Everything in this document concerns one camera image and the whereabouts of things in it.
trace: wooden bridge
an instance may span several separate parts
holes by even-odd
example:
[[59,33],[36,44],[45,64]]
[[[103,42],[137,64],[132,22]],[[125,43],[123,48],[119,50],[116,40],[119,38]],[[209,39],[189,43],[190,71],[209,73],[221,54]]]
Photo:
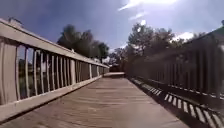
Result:
[[222,43],[191,44],[108,73],[0,20],[0,128],[224,127]]

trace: railing baluster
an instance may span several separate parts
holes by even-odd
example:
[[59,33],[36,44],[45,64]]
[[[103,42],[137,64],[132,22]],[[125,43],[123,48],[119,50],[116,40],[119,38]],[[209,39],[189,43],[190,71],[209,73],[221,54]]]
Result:
[[203,91],[204,91],[204,78],[203,78],[203,67],[204,67],[204,63],[203,63],[203,51],[202,50],[200,50],[199,51],[199,71],[200,71],[200,90],[199,90],[199,92],[200,93],[202,93]]
[[179,64],[178,64],[178,74],[179,74],[179,87],[183,87],[183,84],[182,84],[182,70],[181,70],[181,65],[182,65],[182,63],[181,62],[179,62]]
[[92,66],[91,66],[91,64],[89,64],[89,78],[90,78],[90,79],[93,78],[93,76],[92,76]]
[[36,50],[33,50],[33,83],[34,83],[35,95],[38,95],[36,69],[37,69],[37,52],[36,52]]
[[68,80],[67,82],[68,82],[68,85],[71,85],[71,77],[69,75],[70,74],[70,70],[71,70],[70,68],[71,67],[70,67],[69,64],[70,64],[70,59],[68,58],[67,59],[67,80]]
[[78,82],[81,82],[81,67],[80,67],[80,61],[78,61]]
[[43,53],[40,52],[40,81],[41,81],[41,92],[44,93],[44,77],[43,77]]
[[210,48],[206,50],[206,70],[207,70],[207,94],[211,93],[211,51]]
[[79,61],[76,61],[76,79],[77,79],[77,83],[79,83]]
[[84,76],[85,76],[85,75],[84,75],[85,72],[84,72],[84,70],[83,70],[83,69],[84,69],[83,67],[84,67],[84,63],[82,62],[82,63],[81,63],[81,74],[82,74],[82,75],[81,75],[81,80],[82,80],[82,81],[84,80]]
[[192,56],[191,56],[191,51],[188,53],[188,65],[189,65],[189,70],[188,70],[188,90],[192,90],[192,77],[191,77],[191,72],[192,72]]
[[97,66],[97,76],[100,75],[100,72],[99,72],[99,66]]
[[71,84],[77,83],[77,68],[76,68],[76,60],[71,60],[71,71],[70,71],[70,76],[71,76]]
[[54,78],[54,55],[51,56],[51,78],[52,78],[52,86],[53,86],[53,90],[55,90],[55,78]]
[[83,79],[82,62],[80,62],[80,81]]
[[74,60],[74,67],[75,67],[75,70],[74,70],[74,72],[75,72],[75,81],[76,81],[76,83],[78,83],[78,69],[77,69],[77,60]]
[[194,51],[193,52],[193,63],[194,63],[194,72],[193,72],[193,78],[194,78],[194,81],[193,81],[193,85],[194,85],[194,91],[197,91],[198,90],[198,79],[197,79],[197,70],[198,70],[198,66],[197,66],[197,52]]
[[190,61],[189,61],[190,57],[189,57],[189,52],[186,53],[185,55],[186,55],[186,63],[185,63],[185,65],[186,65],[185,66],[185,68],[186,68],[186,80],[185,80],[185,83],[186,83],[186,89],[190,90],[190,84],[189,84],[190,83],[190,81],[189,81],[190,80],[190,75],[189,75],[190,74],[189,73],[190,72],[190,67],[189,67],[190,66]]
[[56,78],[57,78],[57,88],[60,88],[60,80],[59,80],[59,57],[56,56]]
[[25,49],[25,81],[26,81],[26,92],[27,97],[30,97],[29,89],[29,73],[28,73],[28,48]]
[[60,57],[60,77],[61,77],[61,87],[64,87],[64,84],[63,84],[63,82],[64,82],[64,80],[63,80],[63,58],[62,57]]
[[68,83],[67,83],[67,63],[66,63],[66,58],[64,58],[64,85],[65,86],[68,86]]
[[174,75],[174,63],[173,62],[172,62],[172,66],[171,67],[172,67],[172,70],[171,70],[172,71],[172,85],[175,85],[174,84],[175,83],[174,82],[175,81],[175,75]]
[[47,92],[50,91],[50,80],[49,80],[49,54],[46,54],[46,74],[47,74]]
[[222,56],[221,55],[222,53],[220,53],[220,49],[216,49],[214,51],[214,64],[215,64],[215,67],[214,67],[214,77],[215,77],[215,95],[217,98],[220,98],[220,93],[221,93],[221,87],[222,87],[222,79],[223,79],[223,76],[221,76],[221,71],[222,70],[222,65],[221,65],[221,60],[219,58],[219,56]]
[[172,85],[172,70],[171,70],[171,62],[169,62],[169,85]]
[[16,95],[17,95],[17,100],[20,100],[21,97],[20,97],[20,85],[19,85],[19,55],[18,55],[19,53],[18,53],[18,50],[19,50],[18,47],[16,47],[16,53],[17,53],[17,55],[16,55],[16,93],[17,94]]
[[176,63],[173,63],[173,85],[176,86]]

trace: handrail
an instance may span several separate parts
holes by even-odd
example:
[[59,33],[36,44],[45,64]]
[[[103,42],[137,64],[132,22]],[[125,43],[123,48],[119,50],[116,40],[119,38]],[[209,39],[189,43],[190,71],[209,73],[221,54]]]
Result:
[[32,32],[29,32],[21,27],[14,26],[2,19],[0,19],[0,36],[16,40],[20,43],[33,46],[36,48],[44,49],[47,51],[55,52],[60,55],[64,55],[67,57],[71,57],[80,61],[84,61],[87,63],[95,64],[98,66],[103,66],[105,68],[109,68],[106,65],[97,63],[87,57],[84,57],[78,53],[72,52],[60,45],[57,45],[49,40],[46,40]]

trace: cloud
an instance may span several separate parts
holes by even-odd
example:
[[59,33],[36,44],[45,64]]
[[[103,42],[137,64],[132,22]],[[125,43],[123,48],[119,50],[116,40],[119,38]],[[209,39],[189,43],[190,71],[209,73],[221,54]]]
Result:
[[112,52],[114,52],[114,49],[110,48],[109,53],[112,53]]
[[129,2],[123,7],[119,8],[118,11],[133,8],[141,4],[173,4],[177,0],[129,0]]
[[118,9],[118,11],[122,11],[124,9],[132,8],[138,6],[142,3],[143,0],[130,0],[125,6]]
[[192,32],[184,32],[176,37],[173,38],[173,40],[178,40],[178,39],[191,39],[194,36]]
[[125,48],[127,45],[128,45],[127,43],[123,44],[123,45],[120,46],[120,48]]
[[140,13],[136,14],[135,16],[130,17],[129,20],[136,20],[136,19],[139,19],[139,18],[141,18],[145,15],[147,15],[147,12],[140,12]]

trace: wooden railing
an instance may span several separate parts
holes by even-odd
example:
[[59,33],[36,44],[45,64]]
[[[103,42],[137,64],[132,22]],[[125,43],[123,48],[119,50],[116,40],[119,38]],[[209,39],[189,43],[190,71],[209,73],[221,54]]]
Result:
[[136,59],[127,74],[169,93],[223,112],[224,28],[180,48]]
[[0,121],[86,85],[109,71],[0,20]]

